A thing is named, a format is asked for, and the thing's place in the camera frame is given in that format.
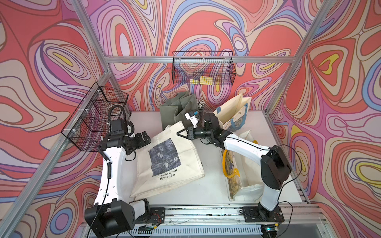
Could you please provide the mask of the olive green canvas bag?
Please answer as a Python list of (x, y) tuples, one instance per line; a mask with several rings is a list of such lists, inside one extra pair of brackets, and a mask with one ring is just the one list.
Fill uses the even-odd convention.
[(160, 106), (160, 117), (162, 129), (167, 126), (182, 122), (185, 128), (192, 127), (190, 120), (186, 119), (185, 114), (190, 111), (198, 110), (198, 102), (196, 95), (189, 92), (181, 92), (172, 99), (167, 100)]

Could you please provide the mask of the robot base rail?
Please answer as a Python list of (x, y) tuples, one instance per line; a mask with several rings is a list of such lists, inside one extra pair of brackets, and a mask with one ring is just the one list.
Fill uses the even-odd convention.
[(267, 220), (261, 219), (254, 204), (152, 205), (150, 215), (101, 219), (83, 237), (264, 237), (333, 238), (334, 234), (320, 208), (311, 204), (281, 204)]

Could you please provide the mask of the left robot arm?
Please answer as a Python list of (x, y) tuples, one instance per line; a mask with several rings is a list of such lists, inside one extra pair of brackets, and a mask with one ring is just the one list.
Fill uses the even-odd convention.
[(103, 158), (101, 183), (94, 205), (85, 210), (84, 219), (89, 231), (98, 238), (118, 236), (134, 229), (136, 222), (146, 222), (150, 206), (146, 199), (133, 201), (123, 195), (124, 162), (135, 161), (127, 156), (151, 143), (146, 132), (135, 133), (135, 126), (127, 120), (121, 105), (112, 106), (107, 115), (109, 131), (97, 146)]

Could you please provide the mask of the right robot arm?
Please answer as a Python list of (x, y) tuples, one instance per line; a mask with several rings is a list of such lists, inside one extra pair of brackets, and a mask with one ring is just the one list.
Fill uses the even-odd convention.
[(207, 139), (209, 144), (238, 153), (258, 164), (261, 168), (264, 192), (252, 217), (263, 222), (276, 222), (280, 195), (283, 187), (289, 183), (287, 179), (292, 172), (292, 166), (281, 146), (256, 145), (243, 139), (232, 131), (223, 129), (214, 113), (206, 114), (201, 126), (198, 115), (198, 111), (186, 113), (185, 118), (192, 126), (178, 131), (177, 136), (188, 140)]

